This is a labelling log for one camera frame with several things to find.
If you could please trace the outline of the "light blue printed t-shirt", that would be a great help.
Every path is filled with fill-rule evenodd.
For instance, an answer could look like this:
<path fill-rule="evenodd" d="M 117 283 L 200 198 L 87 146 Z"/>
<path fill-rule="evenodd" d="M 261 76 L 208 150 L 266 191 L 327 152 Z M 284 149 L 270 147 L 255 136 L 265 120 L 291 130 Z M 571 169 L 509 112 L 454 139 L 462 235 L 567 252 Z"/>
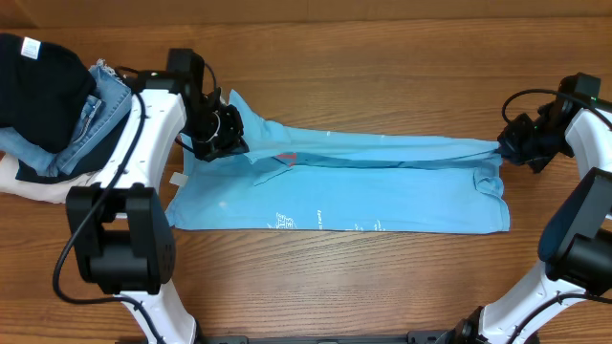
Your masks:
<path fill-rule="evenodd" d="M 506 231 L 493 141 L 294 128 L 236 92 L 243 154 L 184 156 L 166 216 L 185 230 L 280 228 L 488 234 Z"/>

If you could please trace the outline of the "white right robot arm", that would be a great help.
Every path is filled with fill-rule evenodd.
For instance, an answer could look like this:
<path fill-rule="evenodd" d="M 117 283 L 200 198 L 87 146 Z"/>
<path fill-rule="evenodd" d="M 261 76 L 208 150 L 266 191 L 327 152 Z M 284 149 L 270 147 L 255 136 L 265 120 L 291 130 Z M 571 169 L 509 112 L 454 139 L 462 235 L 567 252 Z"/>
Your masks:
<path fill-rule="evenodd" d="M 580 182 L 544 228 L 536 265 L 504 296 L 438 335 L 409 333 L 409 343 L 537 343 L 538 330 L 569 307 L 607 304 L 611 289 L 611 104 L 599 78 L 566 76 L 537 119 L 509 120 L 501 156 L 539 173 L 558 154 L 577 161 Z"/>

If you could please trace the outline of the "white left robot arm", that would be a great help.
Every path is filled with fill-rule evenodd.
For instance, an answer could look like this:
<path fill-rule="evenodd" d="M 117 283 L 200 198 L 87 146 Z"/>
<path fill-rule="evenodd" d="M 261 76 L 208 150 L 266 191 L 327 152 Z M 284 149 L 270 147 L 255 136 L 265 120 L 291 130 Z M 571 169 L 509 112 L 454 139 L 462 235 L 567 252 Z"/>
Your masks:
<path fill-rule="evenodd" d="M 95 181 L 67 195 L 71 237 L 55 264 L 53 290 L 62 301 L 78 304 L 60 287 L 62 267 L 73 252 L 81 278 L 103 292 L 99 303 L 123 304 L 146 342 L 202 343 L 201 327 L 171 280 L 175 239 L 159 187 L 173 144 L 206 162 L 248 152 L 243 121 L 219 87 L 204 92 L 204 75 L 212 69 L 191 49 L 170 50 L 163 71 L 115 71 L 130 75 L 132 108 Z M 187 137 L 183 142 L 181 135 Z"/>

